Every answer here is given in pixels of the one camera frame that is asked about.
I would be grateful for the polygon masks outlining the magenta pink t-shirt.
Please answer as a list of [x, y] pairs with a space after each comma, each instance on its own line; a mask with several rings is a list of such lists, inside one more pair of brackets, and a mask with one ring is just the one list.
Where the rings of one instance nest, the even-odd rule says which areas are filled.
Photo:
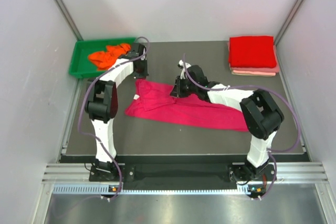
[[206, 129], [248, 131], [242, 112], [234, 108], [202, 101], [194, 94], [171, 97], [173, 86], [169, 84], [138, 80], [135, 86], [134, 99], [124, 111], [127, 116]]

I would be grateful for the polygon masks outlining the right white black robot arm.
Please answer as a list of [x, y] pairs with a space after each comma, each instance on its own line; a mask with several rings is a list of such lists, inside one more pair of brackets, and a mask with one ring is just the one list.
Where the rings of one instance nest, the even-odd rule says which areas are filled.
[[186, 98], [194, 94], [202, 101], [224, 105], [242, 113], [251, 142], [241, 180], [258, 179], [268, 165], [268, 151], [285, 118], [270, 93], [262, 89], [231, 89], [219, 82], [208, 81], [198, 65], [179, 61], [178, 67], [182, 71], [175, 79], [171, 96]]

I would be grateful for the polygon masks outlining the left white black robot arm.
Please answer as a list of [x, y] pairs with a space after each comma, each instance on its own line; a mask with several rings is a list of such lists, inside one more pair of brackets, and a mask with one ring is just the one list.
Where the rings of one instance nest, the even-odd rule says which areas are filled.
[[96, 140], [97, 152], [89, 180], [116, 181], [120, 178], [117, 151], [113, 141], [113, 121], [118, 111], [117, 87], [128, 76], [145, 79], [148, 76], [146, 46], [134, 42], [130, 51], [122, 54], [103, 75], [90, 79], [87, 85], [85, 112], [93, 125], [91, 134]]

